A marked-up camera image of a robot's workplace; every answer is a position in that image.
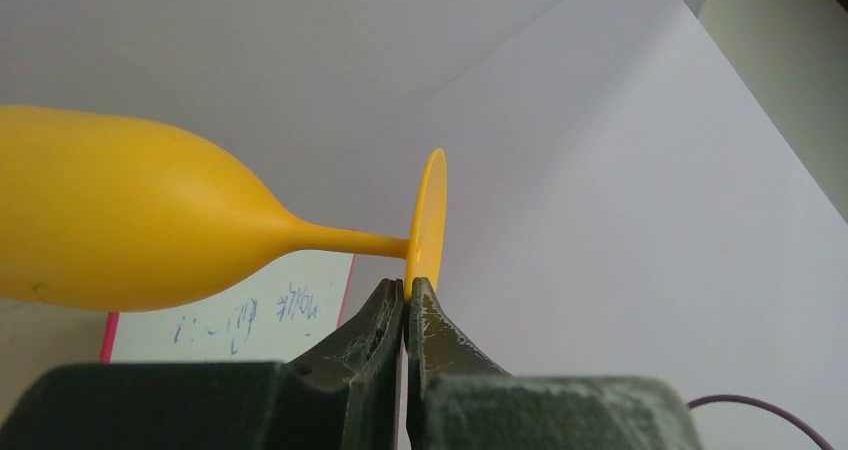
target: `cable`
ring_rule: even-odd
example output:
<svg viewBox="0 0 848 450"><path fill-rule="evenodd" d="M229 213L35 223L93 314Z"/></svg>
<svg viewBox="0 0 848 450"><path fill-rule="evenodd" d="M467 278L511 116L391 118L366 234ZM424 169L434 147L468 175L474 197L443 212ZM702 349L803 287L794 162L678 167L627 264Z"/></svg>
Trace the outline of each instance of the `cable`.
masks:
<svg viewBox="0 0 848 450"><path fill-rule="evenodd" d="M827 440L824 439L818 432L813 430L813 427L809 426L806 422L796 417L795 415L789 413L788 411L778 407L777 405L772 405L768 402L764 402L762 400L758 400L752 397L745 397L742 395L731 395L731 394L722 394L722 395L708 395L706 397L696 398L689 402L689 409L694 410L701 405L706 405L708 403L715 402L730 402L730 403L742 403L745 405L751 405L752 407L757 407L759 409L765 410L767 412L771 412L778 417L783 418L788 421L792 425L798 427L799 430L804 432L810 439L816 443L822 450L834 450L833 445L827 443Z"/></svg>

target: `red border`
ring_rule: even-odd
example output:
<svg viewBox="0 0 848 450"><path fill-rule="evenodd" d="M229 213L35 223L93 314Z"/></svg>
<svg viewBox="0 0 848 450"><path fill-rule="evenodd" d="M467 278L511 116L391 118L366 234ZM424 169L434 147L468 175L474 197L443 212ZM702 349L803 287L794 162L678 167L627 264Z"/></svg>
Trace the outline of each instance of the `red border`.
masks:
<svg viewBox="0 0 848 450"><path fill-rule="evenodd" d="M347 302L347 294L350 292L350 281L353 277L353 267L356 266L356 257L354 254L350 260L350 272L347 274L347 283L345 284L345 293L342 295L342 306L339 307L339 319L336 320L336 328L342 323L342 314L344 306ZM100 346L100 363L109 363L112 361L112 348L115 346L115 335L118 333L118 320L121 318L120 313L110 312L106 318L106 331L103 333L103 344Z"/></svg>

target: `yellow disc base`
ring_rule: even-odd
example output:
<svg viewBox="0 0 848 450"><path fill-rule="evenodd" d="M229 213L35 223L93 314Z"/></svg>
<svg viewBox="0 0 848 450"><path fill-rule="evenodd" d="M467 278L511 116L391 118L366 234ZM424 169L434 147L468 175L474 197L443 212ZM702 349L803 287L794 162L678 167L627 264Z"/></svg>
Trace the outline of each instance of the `yellow disc base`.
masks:
<svg viewBox="0 0 848 450"><path fill-rule="evenodd" d="M412 281L416 277L427 277L434 290L439 285L447 203L447 160L444 150L439 148L430 154L424 168L415 215L412 218L404 285L404 298L407 302L412 297Z"/></svg>

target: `curved wire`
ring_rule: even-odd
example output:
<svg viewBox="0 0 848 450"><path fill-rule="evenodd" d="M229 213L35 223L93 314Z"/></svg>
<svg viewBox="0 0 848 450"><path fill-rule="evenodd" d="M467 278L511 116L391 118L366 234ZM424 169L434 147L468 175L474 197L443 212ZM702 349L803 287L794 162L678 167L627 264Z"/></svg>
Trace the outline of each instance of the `curved wire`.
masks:
<svg viewBox="0 0 848 450"><path fill-rule="evenodd" d="M798 430L804 432L822 450L834 450L833 446L829 444L827 440L824 439L824 437L819 435L818 432L813 430L813 427L809 426L806 422L796 417L795 415L789 413L788 411L778 407L777 405L772 405L768 402L764 402L756 398L732 394L708 395L706 397L696 398L695 400L689 402L689 409L694 410L700 407L701 405L706 405L708 403L715 402L742 403L745 405L750 405L752 407L757 407L767 412L771 412L777 415L778 417L783 418L792 425L795 425Z"/></svg>

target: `red edge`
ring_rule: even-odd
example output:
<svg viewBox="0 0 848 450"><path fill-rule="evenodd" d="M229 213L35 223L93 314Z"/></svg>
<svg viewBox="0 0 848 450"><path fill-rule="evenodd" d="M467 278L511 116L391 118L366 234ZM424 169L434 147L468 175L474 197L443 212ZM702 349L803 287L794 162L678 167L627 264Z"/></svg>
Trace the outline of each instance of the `red edge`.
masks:
<svg viewBox="0 0 848 450"><path fill-rule="evenodd" d="M336 320L336 328L342 323L342 315L344 314L344 306L347 302L347 294L350 292L350 281L353 277L353 267L356 265L356 257L354 254L350 260L350 272L347 274L347 283L345 284L345 293L342 295L342 306L339 308L339 318ZM106 318L106 332L103 334L103 345L100 347L100 363L109 363L112 361L112 348L115 346L115 334L118 333L118 320L121 314L110 312Z"/></svg>
<svg viewBox="0 0 848 450"><path fill-rule="evenodd" d="M120 313L110 312L106 318L106 332L103 334L103 345L100 347L100 363L112 361L112 347L115 346L115 334L118 333Z"/></svg>

